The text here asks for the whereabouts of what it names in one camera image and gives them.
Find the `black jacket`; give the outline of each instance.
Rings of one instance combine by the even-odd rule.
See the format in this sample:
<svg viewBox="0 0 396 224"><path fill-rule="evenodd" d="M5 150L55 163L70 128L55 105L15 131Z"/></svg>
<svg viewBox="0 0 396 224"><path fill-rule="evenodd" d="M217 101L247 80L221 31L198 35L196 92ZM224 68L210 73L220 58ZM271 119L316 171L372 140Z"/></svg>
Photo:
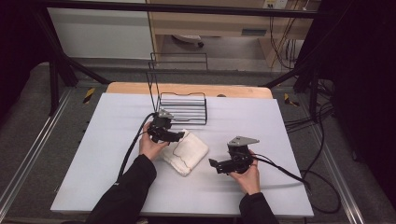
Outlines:
<svg viewBox="0 0 396 224"><path fill-rule="evenodd" d="M86 223L135 223L156 176L153 163L144 155L138 156L119 183L102 196ZM246 224L278 223L262 193L245 195L239 209Z"/></svg>

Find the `white table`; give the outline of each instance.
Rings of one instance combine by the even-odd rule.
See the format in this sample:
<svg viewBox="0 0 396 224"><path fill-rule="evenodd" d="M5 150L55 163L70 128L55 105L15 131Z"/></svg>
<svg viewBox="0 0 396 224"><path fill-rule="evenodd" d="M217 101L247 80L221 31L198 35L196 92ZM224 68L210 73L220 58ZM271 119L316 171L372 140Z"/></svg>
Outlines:
<svg viewBox="0 0 396 224"><path fill-rule="evenodd" d="M206 97L206 126L183 126L209 145L203 160L183 177L157 159L157 179L142 209L146 216L239 216L243 193L227 175L218 175L208 159L230 159L227 142L237 135L260 139L250 145L295 175L299 170L276 100ZM144 117L152 112L149 95L104 93L92 116L51 210L90 212L116 181L126 150ZM138 145L127 167L137 156ZM265 163L259 164L262 192L277 217L312 217L304 185Z"/></svg>

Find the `hand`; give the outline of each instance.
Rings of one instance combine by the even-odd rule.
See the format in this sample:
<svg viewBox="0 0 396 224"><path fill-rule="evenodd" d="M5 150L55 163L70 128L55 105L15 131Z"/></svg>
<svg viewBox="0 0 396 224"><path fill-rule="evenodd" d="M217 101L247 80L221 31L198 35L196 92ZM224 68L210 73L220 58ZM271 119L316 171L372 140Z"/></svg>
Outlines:
<svg viewBox="0 0 396 224"><path fill-rule="evenodd" d="M161 150L168 146L168 142L155 143L151 141L148 134L150 122L147 122L145 126L143 126L143 134L139 140L139 155L144 154L151 161L154 161L157 156L160 154Z"/></svg>
<svg viewBox="0 0 396 224"><path fill-rule="evenodd" d="M261 192L260 173L257 165L257 160L253 160L253 163L243 174L230 173L230 176L239 184L241 190L248 195Z"/></svg>

